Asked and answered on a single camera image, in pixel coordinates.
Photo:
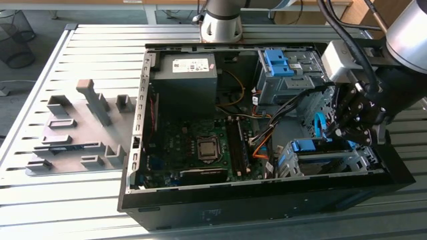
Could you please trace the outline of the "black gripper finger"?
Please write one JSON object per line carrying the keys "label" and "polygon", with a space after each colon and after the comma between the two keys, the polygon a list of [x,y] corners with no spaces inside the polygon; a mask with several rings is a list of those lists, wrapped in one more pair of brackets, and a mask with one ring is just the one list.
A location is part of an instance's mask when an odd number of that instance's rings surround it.
{"label": "black gripper finger", "polygon": [[344,128],[365,129],[360,120],[360,113],[365,107],[365,90],[356,84],[336,84],[331,99],[332,120],[324,130],[328,138],[343,138]]}
{"label": "black gripper finger", "polygon": [[363,146],[379,146],[389,144],[389,132],[385,124],[372,125],[367,129],[343,129],[343,138]]}

